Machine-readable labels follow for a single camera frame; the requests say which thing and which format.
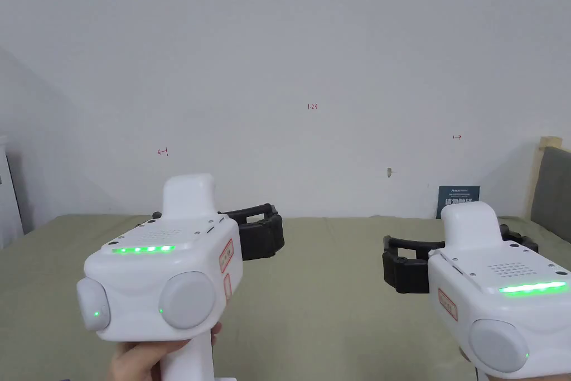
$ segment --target gray cushion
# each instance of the gray cushion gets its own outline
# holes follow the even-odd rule
[[[571,152],[545,148],[531,220],[571,242]]]

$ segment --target white cabinet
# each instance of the white cabinet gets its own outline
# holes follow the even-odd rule
[[[22,220],[6,159],[5,137],[0,136],[0,249],[23,236]]]

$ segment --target red label sticker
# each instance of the red label sticker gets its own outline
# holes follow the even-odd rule
[[[232,283],[230,283],[230,273],[224,277],[224,293],[226,293],[226,301],[230,301],[232,297]]]
[[[234,256],[234,242],[232,241],[232,239],[230,239],[226,247],[224,247],[224,251],[218,258],[218,262],[220,262],[221,273],[224,273],[224,271],[226,270],[228,264],[230,263],[230,260],[232,259],[232,256]]]
[[[450,315],[458,321],[458,308],[456,308],[456,305],[441,289],[438,289],[438,301],[440,301],[446,311],[448,311]]]

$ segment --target green led light strip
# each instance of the green led light strip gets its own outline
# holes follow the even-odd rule
[[[566,286],[565,282],[551,282],[551,283],[537,283],[537,284],[524,284],[522,286],[512,286],[504,287],[500,289],[502,293],[514,293],[514,292],[530,292],[533,290],[547,290],[554,287]]]
[[[174,245],[158,245],[156,247],[125,247],[114,248],[112,253],[164,253],[174,250]]]
[[[537,284],[523,284],[522,286],[504,287],[500,292],[505,293],[505,296],[536,296],[536,295],[550,295],[552,293],[566,293],[569,291],[566,282],[550,282],[550,283],[537,283]]]

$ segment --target finger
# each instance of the finger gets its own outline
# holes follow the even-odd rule
[[[137,346],[139,342],[118,342],[115,348],[115,353],[113,354],[113,359],[120,358],[123,354],[132,350]]]
[[[119,358],[117,370],[125,375],[125,379],[146,373],[167,354],[182,349],[186,344],[188,340],[141,342]]]
[[[217,335],[220,333],[221,330],[222,330],[222,324],[220,322],[218,322],[216,325],[214,325],[214,327],[212,328],[212,330],[210,332],[213,335]]]

